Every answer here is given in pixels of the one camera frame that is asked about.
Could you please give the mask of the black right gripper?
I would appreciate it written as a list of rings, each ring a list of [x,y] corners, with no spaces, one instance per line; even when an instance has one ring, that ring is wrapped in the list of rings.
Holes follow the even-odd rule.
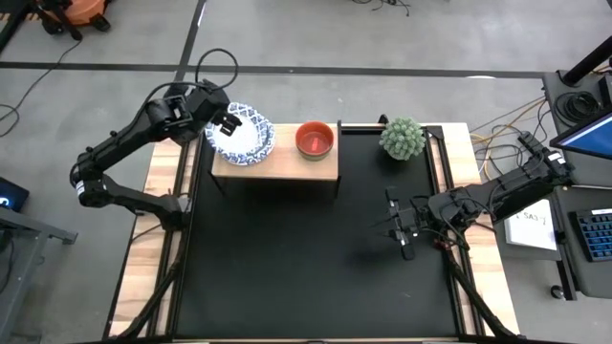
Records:
[[[393,229],[385,229],[378,231],[377,235],[382,237],[391,237],[397,241],[401,247],[401,254],[404,260],[411,261],[415,258],[415,248],[413,241],[420,234],[420,213],[416,200],[421,198],[421,195],[409,198],[410,207],[402,208],[401,193],[395,186],[388,186],[385,189],[385,198],[388,202],[389,217],[381,219],[371,227],[390,224],[393,222]]]

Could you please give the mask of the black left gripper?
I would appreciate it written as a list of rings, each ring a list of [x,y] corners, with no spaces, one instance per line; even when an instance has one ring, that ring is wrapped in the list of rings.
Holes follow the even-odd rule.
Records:
[[[218,132],[230,137],[233,128],[241,126],[242,121],[228,113],[229,105],[227,94],[216,84],[202,84],[193,89],[186,96],[186,110],[192,117],[189,128],[201,132],[211,122]]]

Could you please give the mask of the red plastic bowl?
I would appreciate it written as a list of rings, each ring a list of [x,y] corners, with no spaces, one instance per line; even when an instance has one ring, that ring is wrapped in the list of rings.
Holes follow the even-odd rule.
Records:
[[[334,147],[332,128],[321,121],[307,121],[295,132],[295,146],[300,155],[327,155]]]

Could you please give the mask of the wooden shelf with black legs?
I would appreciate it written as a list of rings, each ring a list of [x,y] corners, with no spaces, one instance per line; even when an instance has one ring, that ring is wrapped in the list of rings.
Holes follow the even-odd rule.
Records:
[[[295,145],[299,126],[299,123],[276,124],[273,151],[262,162],[240,166],[215,154],[210,168],[212,175],[222,178],[335,181],[339,176],[338,127],[335,123],[328,123],[334,134],[330,153],[320,161],[309,161]]]

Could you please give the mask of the green artificial succulent plant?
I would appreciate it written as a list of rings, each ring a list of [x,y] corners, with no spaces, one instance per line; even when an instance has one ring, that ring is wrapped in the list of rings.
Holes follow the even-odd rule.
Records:
[[[426,138],[414,119],[395,118],[385,125],[379,145],[394,160],[408,161],[422,153]]]

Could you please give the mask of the black table mat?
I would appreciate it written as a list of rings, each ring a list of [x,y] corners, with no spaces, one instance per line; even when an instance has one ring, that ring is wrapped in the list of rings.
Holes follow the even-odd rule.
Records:
[[[430,196],[427,155],[395,161],[376,135],[344,135],[335,182],[222,179],[201,153],[175,333],[199,339],[409,338],[456,332],[430,233],[403,259],[371,227]]]

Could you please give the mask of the white paper sheet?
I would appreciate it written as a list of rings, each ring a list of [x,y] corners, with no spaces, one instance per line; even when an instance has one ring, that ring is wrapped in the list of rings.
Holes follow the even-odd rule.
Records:
[[[520,210],[504,221],[504,227],[508,244],[552,251],[557,249],[549,207]]]

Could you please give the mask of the black power strip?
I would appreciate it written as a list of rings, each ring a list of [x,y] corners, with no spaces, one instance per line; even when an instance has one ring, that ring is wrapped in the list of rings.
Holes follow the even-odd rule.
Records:
[[[517,139],[521,145],[532,154],[540,151],[542,148],[540,141],[531,132],[522,131]]]

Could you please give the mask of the orange shop vacuum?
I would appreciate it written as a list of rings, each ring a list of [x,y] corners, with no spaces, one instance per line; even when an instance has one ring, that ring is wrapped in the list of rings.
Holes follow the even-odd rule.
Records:
[[[108,32],[110,22],[104,17],[108,4],[113,0],[31,0],[34,13],[41,20],[49,35],[67,32],[80,41],[78,27],[90,26],[99,32]]]

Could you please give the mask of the dark grey equipment cart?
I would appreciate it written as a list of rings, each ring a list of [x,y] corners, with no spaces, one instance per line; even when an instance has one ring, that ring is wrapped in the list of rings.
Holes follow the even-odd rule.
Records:
[[[558,134],[612,105],[612,72],[587,75],[573,87],[565,85],[559,73],[549,73],[543,77],[543,86]],[[612,189],[611,160],[567,150],[563,155],[575,167],[575,184]]]

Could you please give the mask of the grey computer desk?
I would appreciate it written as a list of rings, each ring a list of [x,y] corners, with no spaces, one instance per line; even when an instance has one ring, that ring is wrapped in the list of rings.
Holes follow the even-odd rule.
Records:
[[[575,301],[578,292],[612,299],[612,261],[589,262],[569,219],[574,211],[612,208],[612,190],[563,186],[554,191],[551,202],[559,253],[558,285],[563,288],[564,300]]]

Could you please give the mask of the grey metal side table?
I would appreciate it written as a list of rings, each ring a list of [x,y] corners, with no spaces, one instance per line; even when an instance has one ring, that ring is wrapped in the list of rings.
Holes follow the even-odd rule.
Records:
[[[7,344],[47,242],[77,234],[0,207],[0,344]]]

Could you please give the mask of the laptop with blue screen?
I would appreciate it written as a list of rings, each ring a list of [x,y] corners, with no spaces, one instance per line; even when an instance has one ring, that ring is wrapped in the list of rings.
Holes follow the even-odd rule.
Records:
[[[567,151],[612,160],[612,112],[577,124],[550,141]]]

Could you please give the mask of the black stand leg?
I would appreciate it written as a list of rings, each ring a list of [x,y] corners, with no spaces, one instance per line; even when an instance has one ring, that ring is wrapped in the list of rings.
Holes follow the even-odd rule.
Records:
[[[0,22],[2,18],[8,17],[6,25],[0,31],[0,54],[30,12],[30,0],[0,0]]]

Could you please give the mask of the black slanted pole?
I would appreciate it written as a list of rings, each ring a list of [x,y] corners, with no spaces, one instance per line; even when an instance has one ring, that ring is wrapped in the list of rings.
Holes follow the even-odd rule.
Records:
[[[608,36],[597,48],[568,72],[563,74],[561,81],[570,87],[577,85],[583,78],[593,72],[606,59],[612,56],[612,35]]]

